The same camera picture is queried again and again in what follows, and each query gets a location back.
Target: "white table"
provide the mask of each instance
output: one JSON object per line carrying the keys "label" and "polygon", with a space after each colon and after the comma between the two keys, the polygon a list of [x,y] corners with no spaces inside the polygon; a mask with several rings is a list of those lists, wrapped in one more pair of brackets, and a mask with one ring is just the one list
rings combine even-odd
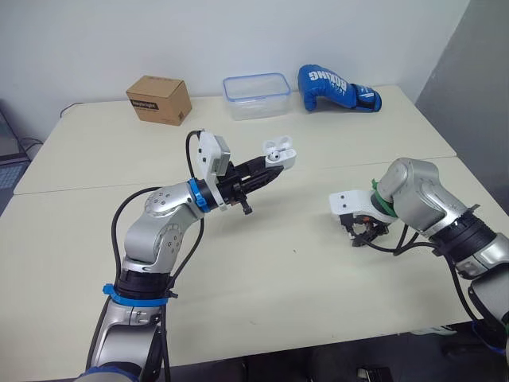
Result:
{"label": "white table", "polygon": [[308,113],[293,93],[289,114],[242,122],[231,119],[222,97],[194,98],[180,127],[140,121],[128,101],[76,105],[56,125],[14,192],[182,181],[188,176],[182,165],[185,136],[201,129],[224,136],[236,164],[262,154],[263,140],[284,134],[297,149],[296,170],[456,155],[398,87],[376,89],[383,99],[378,113],[326,102]]}
{"label": "white table", "polygon": [[[509,234],[509,218],[457,158],[432,160],[444,186]],[[282,173],[239,206],[207,217],[169,304],[172,364],[319,345],[467,320],[448,268],[428,248],[398,258],[352,248],[328,195],[368,189],[388,164]],[[115,275],[109,229],[143,185],[17,195],[0,218],[0,379],[77,376]],[[143,197],[119,221],[119,238]],[[395,244],[400,224],[381,245]],[[194,241],[189,229],[181,254]]]}

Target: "gray wall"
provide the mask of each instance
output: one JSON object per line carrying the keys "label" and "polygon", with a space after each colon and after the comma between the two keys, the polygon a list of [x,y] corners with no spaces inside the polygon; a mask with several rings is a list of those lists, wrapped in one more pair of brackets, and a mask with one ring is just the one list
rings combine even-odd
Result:
{"label": "gray wall", "polygon": [[471,0],[416,104],[509,213],[508,0]]}

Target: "blue ring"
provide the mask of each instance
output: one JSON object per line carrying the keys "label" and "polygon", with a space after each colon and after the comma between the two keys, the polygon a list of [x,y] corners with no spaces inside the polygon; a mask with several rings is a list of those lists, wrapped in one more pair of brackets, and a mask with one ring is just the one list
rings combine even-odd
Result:
{"label": "blue ring", "polygon": [[113,287],[113,284],[103,286],[103,293],[111,297],[113,301],[125,306],[139,306],[140,308],[148,308],[152,306],[163,306],[168,303],[167,298],[157,298],[154,300],[135,300],[133,298],[125,298],[119,296]]}
{"label": "blue ring", "polygon": [[188,180],[189,185],[191,186],[192,194],[194,195],[194,198],[196,199],[196,204],[203,212],[210,212],[210,208],[208,207],[207,201],[204,197],[201,196],[200,189],[198,188],[198,184],[196,183],[196,179],[189,179]]}

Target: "black wire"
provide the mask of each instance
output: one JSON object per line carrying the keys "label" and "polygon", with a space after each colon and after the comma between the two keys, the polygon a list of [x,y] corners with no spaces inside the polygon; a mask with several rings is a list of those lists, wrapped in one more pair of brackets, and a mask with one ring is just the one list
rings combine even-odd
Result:
{"label": "black wire", "polygon": [[366,239],[364,239],[361,235],[359,235],[358,233],[356,233],[353,228],[347,228],[347,232],[348,233],[351,233],[355,238],[359,239],[360,241],[362,241],[364,244],[366,244],[368,247],[371,247],[373,249],[376,249],[377,251],[381,251],[381,252],[387,252],[387,253],[395,253],[396,252],[396,248],[384,248],[384,247],[380,247],[376,244],[373,244],[371,241],[367,241]]}
{"label": "black wire", "polygon": [[177,268],[177,270],[175,271],[175,273],[173,274],[172,278],[171,278],[171,283],[170,283],[170,287],[173,287],[173,285],[175,284],[175,280],[177,279],[178,275],[182,272],[182,270],[184,269],[185,267],[185,264],[188,263],[188,261],[191,259],[191,256],[192,254],[194,253],[194,251],[198,248],[198,245],[200,245],[200,241],[201,241],[201,238],[203,237],[204,235],[204,230],[205,230],[205,219],[202,217],[200,219],[200,231],[198,232],[198,236],[196,237],[196,241],[194,242],[191,250],[189,251],[189,253],[187,254],[187,256],[185,256],[184,260],[182,261],[181,265],[179,265],[179,267]]}
{"label": "black wire", "polygon": [[192,170],[191,155],[189,153],[189,143],[191,142],[191,138],[193,137],[193,135],[196,135],[198,139],[200,139],[200,134],[201,130],[193,130],[189,132],[187,137],[185,137],[185,158],[188,161],[188,168],[191,177],[194,177],[194,171]]}
{"label": "black wire", "polygon": [[171,382],[172,377],[169,371],[169,352],[168,342],[166,340],[166,305],[161,306],[161,346],[162,361],[165,366],[165,382]]}
{"label": "black wire", "polygon": [[121,271],[121,261],[120,261],[120,252],[119,252],[119,242],[117,241],[117,223],[119,221],[120,214],[122,210],[137,196],[142,195],[143,193],[148,193],[150,191],[155,191],[156,189],[160,189],[161,187],[148,187],[146,189],[140,189],[139,191],[128,196],[125,201],[117,208],[113,216],[113,220],[111,221],[111,245],[113,246],[113,254],[115,255],[115,285],[120,277]]}
{"label": "black wire", "polygon": [[[200,134],[201,134],[200,130],[193,130],[193,131],[190,131],[188,136],[185,138],[185,157],[188,162],[189,174],[191,175],[191,177],[194,177],[194,171],[192,170],[191,155],[189,153],[189,143],[191,142],[191,138],[193,137],[193,135],[196,135],[198,138],[200,138]],[[168,290],[173,288],[178,275],[182,272],[182,270],[185,267],[185,264],[188,263],[188,261],[191,259],[192,254],[195,252],[195,250],[200,245],[201,238],[204,235],[204,230],[205,230],[205,219],[202,217],[200,219],[200,231],[198,232],[198,236],[196,237],[196,240],[195,240],[194,244],[192,245],[191,250],[185,256],[181,265],[179,265],[179,267],[177,268],[175,273],[173,273],[173,276],[171,277],[168,287],[167,287]]]}
{"label": "black wire", "polygon": [[28,151],[30,150],[32,147],[34,146],[37,146],[37,145],[41,145],[42,146],[42,143],[39,143],[39,142],[35,142],[35,143],[32,143],[30,146],[28,146],[26,149],[24,149],[25,151]]}
{"label": "black wire", "polygon": [[[367,246],[377,249],[379,251],[383,251],[383,252],[393,252],[394,255],[401,255],[402,253],[409,251],[410,249],[416,248],[416,247],[429,247],[429,248],[433,248],[433,249],[439,248],[436,244],[433,244],[433,243],[427,243],[427,242],[415,243],[415,240],[419,236],[418,232],[415,232],[414,235],[412,236],[412,238],[409,240],[409,242],[407,244],[405,244],[404,246],[402,246],[399,250],[397,248],[395,248],[393,250],[391,248],[383,248],[383,247],[379,247],[378,245],[374,245],[374,244],[370,243],[369,241],[365,240],[362,236],[355,233],[352,228],[348,229],[348,231],[353,236],[359,238]],[[402,243],[402,239],[404,239],[404,234],[405,234],[405,229],[403,229],[402,237],[400,238],[400,242],[398,243],[398,246],[400,243]],[[445,261],[447,261],[449,271],[451,273],[451,276],[453,277],[454,289],[456,290],[456,293],[458,295],[458,298],[460,299],[463,309],[465,310],[465,312],[467,312],[468,316],[472,319],[472,321],[474,321],[476,324],[479,324],[480,323],[479,319],[472,312],[472,310],[470,309],[470,306],[467,303],[466,298],[464,297],[463,290],[461,289],[461,285],[460,285],[460,280],[458,279],[458,275],[456,273],[456,268],[454,267],[453,261],[450,259],[450,257],[448,255],[443,254],[443,256],[445,258]]]}
{"label": "black wire", "polygon": [[398,245],[396,246],[396,249],[400,249],[403,245],[403,242],[406,239],[406,233],[408,232],[408,224],[405,224],[403,227],[403,232],[401,232],[401,237],[399,238]]}
{"label": "black wire", "polygon": [[393,255],[401,255],[402,253],[405,253],[406,251],[409,251],[410,249],[417,248],[417,247],[430,247],[430,248],[437,249],[437,245],[432,244],[432,243],[427,243],[425,241],[415,243],[415,240],[419,236],[419,234],[417,232],[415,232],[414,236],[412,236],[412,238],[409,240],[409,242],[407,244],[403,245],[401,248],[385,248],[385,247],[380,247],[379,245],[373,244],[372,242],[364,239],[361,235],[356,233],[353,230],[353,228],[349,228],[347,231],[349,233],[351,233],[354,237],[356,237],[360,241],[362,241],[364,244],[366,244],[368,247],[376,249],[377,251],[392,253]]}
{"label": "black wire", "polygon": [[108,296],[106,301],[104,301],[103,308],[101,309],[101,314],[99,315],[99,319],[95,324],[94,335],[92,336],[92,341],[90,343],[90,347],[88,348],[87,355],[87,364],[85,365],[85,370],[88,370],[91,367],[92,363],[92,355],[94,354],[95,346],[97,345],[97,337],[99,336],[99,330],[101,329],[101,325],[103,324],[104,316],[106,316],[106,311],[108,308],[108,304],[110,303],[111,297]]}
{"label": "black wire", "polygon": [[418,237],[419,237],[419,232],[415,232],[414,235],[412,236],[412,238],[410,240],[408,240],[408,243],[406,243],[406,245],[415,243],[415,240],[417,240]]}
{"label": "black wire", "polygon": [[21,142],[21,144],[23,143],[23,141],[32,141],[32,142],[40,143],[41,145],[43,144],[43,142],[42,142],[40,139],[37,139],[37,138],[31,138],[31,137],[25,137],[25,138],[21,138],[21,139],[19,140],[19,142]]}
{"label": "black wire", "polygon": [[454,263],[449,257],[449,255],[444,255],[445,261],[447,261],[447,265],[449,266],[449,271],[451,272],[451,276],[453,277],[454,289],[456,289],[456,293],[458,298],[461,301],[461,305],[463,309],[467,312],[468,316],[474,321],[476,324],[479,324],[479,319],[470,309],[470,306],[467,303],[466,298],[464,297],[463,290],[461,289],[460,280],[458,279],[458,275],[456,273],[456,268],[454,267]]}
{"label": "black wire", "polygon": [[[196,135],[198,139],[200,139],[201,131],[194,130],[190,131],[188,136],[185,138],[185,158],[188,162],[188,168],[189,168],[189,174],[191,175],[191,178],[194,178],[194,171],[192,170],[192,163],[191,163],[191,155],[189,153],[189,143],[191,142],[191,138],[193,135]],[[179,265],[175,273],[173,273],[173,276],[170,277],[168,286],[166,287],[167,291],[170,291],[175,286],[175,281],[177,280],[177,277],[184,269],[185,265],[188,263],[188,261],[191,259],[192,255],[194,254],[195,250],[200,245],[201,238],[204,235],[205,230],[205,219],[202,217],[200,219],[200,231],[198,232],[198,236],[196,237],[196,240],[194,244],[191,247],[191,250],[189,253],[185,256],[182,263]],[[161,307],[161,340],[162,340],[162,356],[163,356],[163,362],[165,364],[165,382],[171,381],[171,374],[169,370],[169,354],[168,354],[168,340],[167,340],[167,331],[166,331],[166,306]]]}
{"label": "black wire", "polygon": [[80,105],[82,103],[83,102],[75,102],[75,103],[71,103],[69,106],[64,107],[62,110],[60,110],[60,117],[62,118],[62,115],[64,114],[64,111],[66,111],[70,107],[73,107],[74,105]]}

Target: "floor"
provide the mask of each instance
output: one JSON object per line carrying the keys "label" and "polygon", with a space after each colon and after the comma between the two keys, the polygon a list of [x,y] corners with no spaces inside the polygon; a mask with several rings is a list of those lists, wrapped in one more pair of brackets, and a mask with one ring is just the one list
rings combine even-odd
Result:
{"label": "floor", "polygon": [[505,357],[471,334],[403,333],[172,368],[172,382],[353,382],[361,366],[388,367],[394,382],[507,382]]}

